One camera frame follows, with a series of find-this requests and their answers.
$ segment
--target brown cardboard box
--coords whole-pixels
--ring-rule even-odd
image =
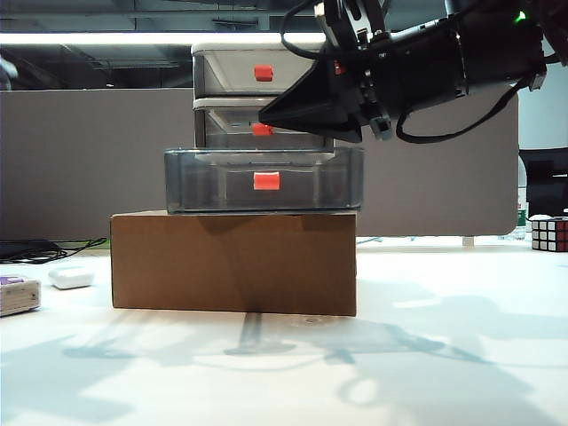
[[[116,308],[355,315],[355,215],[111,218]]]

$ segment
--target table surface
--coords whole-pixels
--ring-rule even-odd
[[[359,245],[357,318],[116,310],[104,250],[3,265],[43,301],[1,321],[2,424],[566,425],[568,256],[481,243]]]

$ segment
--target transparent drawer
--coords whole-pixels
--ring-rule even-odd
[[[296,43],[311,51],[321,47],[318,41]],[[296,56],[280,41],[196,43],[192,55],[196,98],[276,96],[312,66],[312,60]]]
[[[270,98],[196,99],[195,145],[227,149],[305,149],[332,147],[333,139],[266,126],[258,112]]]
[[[358,209],[363,150],[165,153],[169,213]]]

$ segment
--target black cable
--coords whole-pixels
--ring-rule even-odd
[[[297,4],[292,9],[290,9],[284,17],[282,18],[282,22],[280,23],[280,40],[282,44],[292,53],[297,56],[306,59],[313,59],[313,60],[344,60],[344,61],[352,61],[352,60],[365,60],[369,58],[373,58],[378,53],[384,53],[385,49],[391,49],[397,47],[400,43],[406,43],[410,40],[413,40],[417,36],[424,36],[425,34],[429,34],[435,31],[439,31],[444,29],[459,20],[462,20],[470,14],[471,12],[475,11],[480,5],[484,4],[486,0],[478,0],[474,4],[471,4],[467,8],[465,8],[462,12],[456,13],[448,17],[446,20],[439,22],[437,25],[433,25],[429,28],[425,28],[422,31],[417,32],[416,34],[412,34],[404,39],[401,39],[397,42],[392,42],[390,39],[381,41],[379,43],[374,44],[373,46],[369,47],[368,49],[364,50],[356,50],[356,51],[339,51],[334,53],[325,53],[322,51],[307,51],[306,49],[302,49],[295,44],[289,42],[285,38],[286,28],[288,27],[289,21],[294,18],[299,12],[303,11],[304,9],[314,6],[320,3],[321,0],[303,0],[300,4]]]
[[[449,139],[457,138],[458,136],[461,136],[469,132],[470,130],[475,129],[477,126],[495,117],[515,97],[518,91],[529,86],[532,78],[533,76],[530,75],[519,80],[517,84],[515,84],[503,96],[501,96],[501,98],[497,101],[497,103],[493,106],[493,108],[491,108],[491,110],[487,114],[485,114],[483,117],[481,117],[479,120],[477,120],[470,126],[466,127],[465,129],[456,131],[455,133],[448,133],[445,135],[437,135],[437,136],[409,135],[404,131],[404,125],[406,119],[410,114],[410,111],[406,110],[399,117],[397,122],[397,138],[402,139],[410,144],[437,144],[438,142],[444,142]]]
[[[82,242],[80,246],[61,247],[59,244]],[[46,264],[100,246],[106,238],[83,241],[8,240],[0,241],[0,264]]]

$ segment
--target clear plastic drawer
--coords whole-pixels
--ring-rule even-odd
[[[358,209],[363,150],[165,153],[169,213]]]
[[[322,45],[318,41],[296,44],[311,51]],[[192,55],[196,98],[276,96],[312,66],[312,60],[296,56],[280,41],[196,43]]]
[[[305,149],[333,146],[333,139],[279,129],[258,121],[270,98],[196,99],[195,145],[226,149]]]

